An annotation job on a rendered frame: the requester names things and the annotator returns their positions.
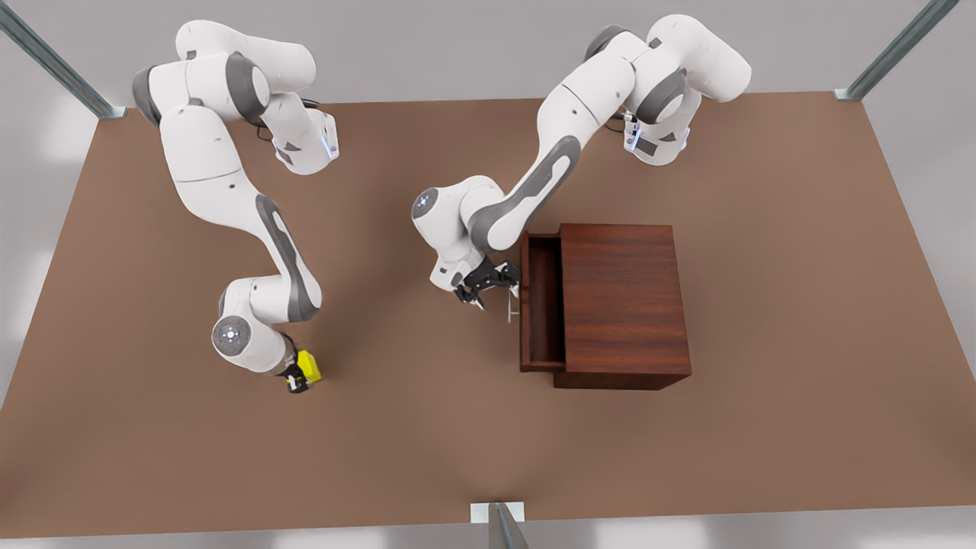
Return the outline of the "silver frame post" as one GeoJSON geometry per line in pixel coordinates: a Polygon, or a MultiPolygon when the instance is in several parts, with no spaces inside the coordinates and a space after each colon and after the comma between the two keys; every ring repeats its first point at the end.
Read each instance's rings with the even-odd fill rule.
{"type": "Polygon", "coordinates": [[[127,110],[125,107],[112,105],[105,100],[5,0],[0,0],[0,31],[98,119],[115,120],[124,117],[127,110]]]}
{"type": "Polygon", "coordinates": [[[529,549],[522,524],[523,502],[476,502],[470,504],[471,524],[485,524],[488,549],[529,549]]]}
{"type": "Polygon", "coordinates": [[[854,81],[843,89],[834,89],[837,101],[863,101],[905,56],[936,25],[944,20],[961,0],[929,0],[913,20],[876,56],[854,81]]]}

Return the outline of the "dark wooden cabinet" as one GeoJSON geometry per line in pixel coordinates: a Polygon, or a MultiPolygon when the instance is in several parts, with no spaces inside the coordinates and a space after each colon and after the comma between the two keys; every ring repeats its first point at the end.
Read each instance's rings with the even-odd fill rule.
{"type": "Polygon", "coordinates": [[[564,223],[559,229],[562,389],[661,390],[692,374],[673,228],[564,223]]]}

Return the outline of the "wooden drawer with silver handle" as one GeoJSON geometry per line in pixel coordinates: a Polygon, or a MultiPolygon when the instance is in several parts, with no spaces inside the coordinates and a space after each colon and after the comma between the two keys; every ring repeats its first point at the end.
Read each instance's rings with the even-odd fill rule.
{"type": "Polygon", "coordinates": [[[523,233],[520,246],[520,371],[564,371],[566,336],[560,234],[523,233]]]}

